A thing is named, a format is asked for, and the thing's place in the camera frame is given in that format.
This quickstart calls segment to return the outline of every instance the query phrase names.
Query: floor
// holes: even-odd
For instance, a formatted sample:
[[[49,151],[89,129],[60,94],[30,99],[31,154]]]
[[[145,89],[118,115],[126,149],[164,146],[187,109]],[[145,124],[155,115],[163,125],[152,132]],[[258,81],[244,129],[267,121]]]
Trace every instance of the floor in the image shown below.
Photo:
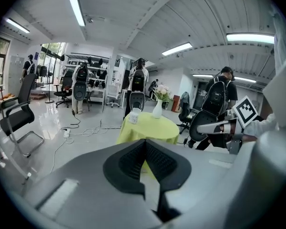
[[[5,144],[5,150],[12,154],[22,169],[24,169],[26,172],[32,173],[30,181],[27,182],[26,185],[22,185],[22,181],[24,180],[23,177],[15,169],[13,169],[10,164],[6,164],[4,168],[0,166],[1,175],[4,176],[5,180],[7,179],[10,181],[10,187],[21,195],[25,194],[25,192],[30,189],[34,183],[49,174],[53,165],[53,170],[55,170],[79,155],[115,145],[120,133],[120,129],[100,129],[100,133],[106,133],[93,134],[89,137],[73,134],[80,134],[88,128],[98,127],[101,123],[102,127],[120,127],[123,122],[124,109],[118,108],[117,106],[113,108],[110,106],[105,106],[104,112],[102,113],[102,104],[92,103],[90,111],[88,112],[87,104],[84,103],[83,114],[76,115],[76,117],[81,121],[79,127],[71,130],[71,137],[74,138],[74,142],[72,144],[67,144],[64,143],[64,131],[62,131],[61,128],[72,126],[71,124],[78,122],[78,120],[75,119],[71,114],[71,104],[69,104],[69,108],[62,104],[56,109],[55,103],[46,104],[44,101],[44,99],[39,101],[31,101],[30,108],[35,114],[34,122],[25,125],[15,132],[16,138],[19,138],[30,130],[44,136],[44,143],[29,158],[25,158],[18,152],[18,150],[15,150],[14,144],[8,137],[6,137],[3,131],[0,130],[1,138]],[[155,105],[156,103],[154,101],[147,101],[144,111],[152,112]],[[180,123],[178,118],[179,113],[163,110],[163,115],[172,120],[174,123]],[[183,146],[183,140],[188,136],[188,130],[185,130],[182,135],[179,136],[178,143],[181,144],[177,145]],[[38,142],[39,139],[31,135],[20,143],[20,147],[24,151],[28,151],[28,147],[34,146]],[[207,151],[227,153],[227,150],[216,148],[212,145],[207,148]],[[158,182],[150,178],[145,171],[142,171],[141,182],[143,182],[146,186],[146,202],[151,209],[156,210],[159,196]]]

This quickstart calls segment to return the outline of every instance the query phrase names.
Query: round table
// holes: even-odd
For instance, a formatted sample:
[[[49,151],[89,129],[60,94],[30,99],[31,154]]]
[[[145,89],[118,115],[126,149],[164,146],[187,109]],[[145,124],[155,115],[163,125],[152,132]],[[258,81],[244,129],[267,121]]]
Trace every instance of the round table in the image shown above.
[[[139,114],[137,124],[130,123],[128,116],[125,117],[117,144],[142,138],[157,139],[176,144],[178,136],[179,128],[174,122],[164,116],[155,119],[152,113],[142,112]]]

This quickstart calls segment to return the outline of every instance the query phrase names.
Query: fluorescent light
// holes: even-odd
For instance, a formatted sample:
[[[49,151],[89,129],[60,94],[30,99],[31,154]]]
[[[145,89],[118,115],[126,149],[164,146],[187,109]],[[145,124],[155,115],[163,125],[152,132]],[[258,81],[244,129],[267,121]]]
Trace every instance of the fluorescent light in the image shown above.
[[[240,80],[240,81],[245,81],[245,82],[251,82],[251,83],[256,83],[255,80],[250,80],[250,79],[246,79],[246,78],[242,78],[242,77],[234,77],[236,80]]]
[[[167,56],[167,55],[172,54],[174,52],[179,52],[181,50],[185,50],[185,49],[188,49],[188,48],[192,48],[192,45],[189,42],[187,42],[186,44],[180,45],[178,47],[172,48],[170,50],[167,50],[167,51],[163,52],[162,54],[164,56]]]
[[[85,21],[82,16],[82,10],[81,10],[81,5],[79,0],[70,0],[73,12],[75,14],[75,17],[77,19],[77,22],[79,23],[80,26],[85,26]]]
[[[16,21],[13,21],[11,18],[6,19],[7,23],[10,23],[11,25],[17,27],[18,29],[24,31],[25,33],[30,33],[29,30],[27,30],[26,28],[24,28],[22,25],[18,24]]]
[[[213,76],[211,74],[193,74],[193,77],[201,77],[201,78],[213,78]]]
[[[275,43],[275,37],[262,34],[250,34],[250,33],[232,33],[227,34],[227,40],[229,42],[235,41],[248,41],[248,42],[265,42],[265,43]]]

